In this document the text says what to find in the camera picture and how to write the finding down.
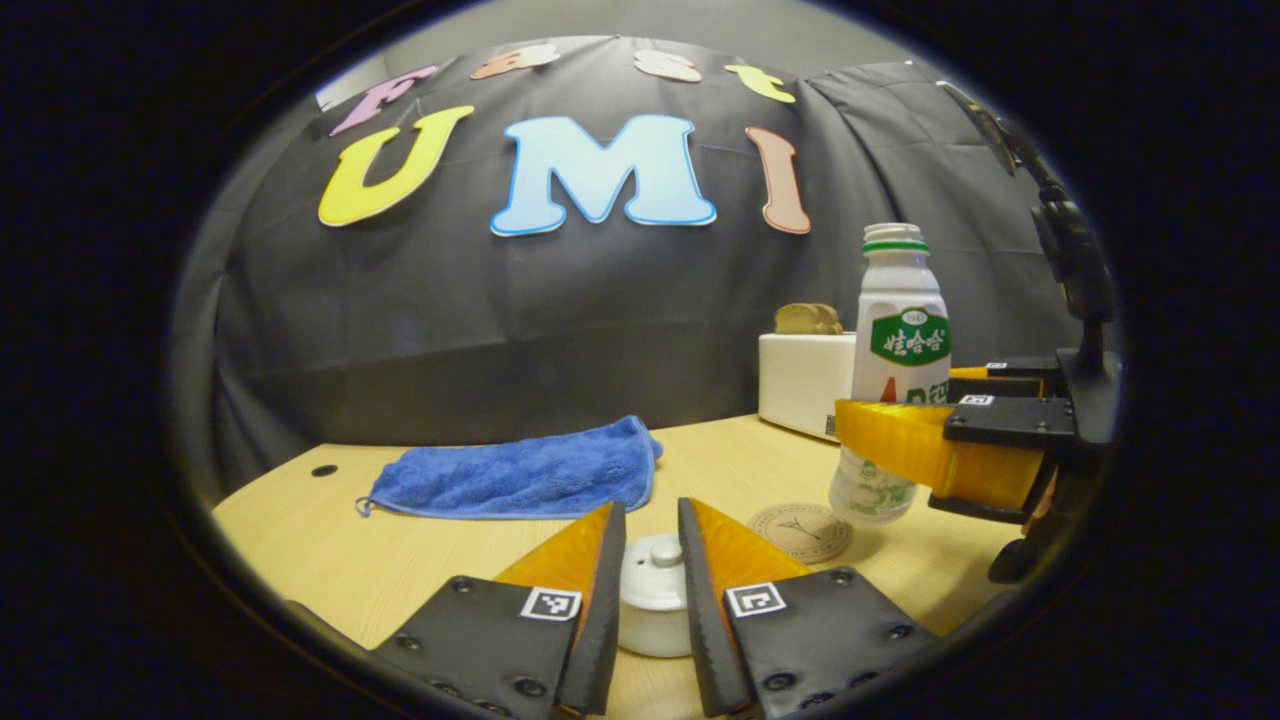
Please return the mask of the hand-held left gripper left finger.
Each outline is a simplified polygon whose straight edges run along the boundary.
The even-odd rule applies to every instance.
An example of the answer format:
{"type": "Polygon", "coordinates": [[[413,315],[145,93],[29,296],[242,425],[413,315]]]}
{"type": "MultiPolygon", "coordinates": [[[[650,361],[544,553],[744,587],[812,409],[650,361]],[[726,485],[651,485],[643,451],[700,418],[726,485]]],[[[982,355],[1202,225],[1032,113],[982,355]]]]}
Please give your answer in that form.
{"type": "Polygon", "coordinates": [[[426,693],[511,719],[604,714],[626,511],[603,503],[492,579],[456,575],[371,653],[426,693]]]}

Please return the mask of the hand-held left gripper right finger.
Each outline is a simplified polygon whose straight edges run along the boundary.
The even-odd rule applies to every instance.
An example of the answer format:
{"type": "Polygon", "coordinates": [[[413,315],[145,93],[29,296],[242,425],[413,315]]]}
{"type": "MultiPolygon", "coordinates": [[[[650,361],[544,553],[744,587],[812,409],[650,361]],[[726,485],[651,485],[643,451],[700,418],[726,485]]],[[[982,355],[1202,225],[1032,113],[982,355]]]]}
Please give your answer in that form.
{"type": "Polygon", "coordinates": [[[708,717],[855,703],[937,641],[856,569],[809,568],[698,498],[678,501],[678,541],[708,717]]]}

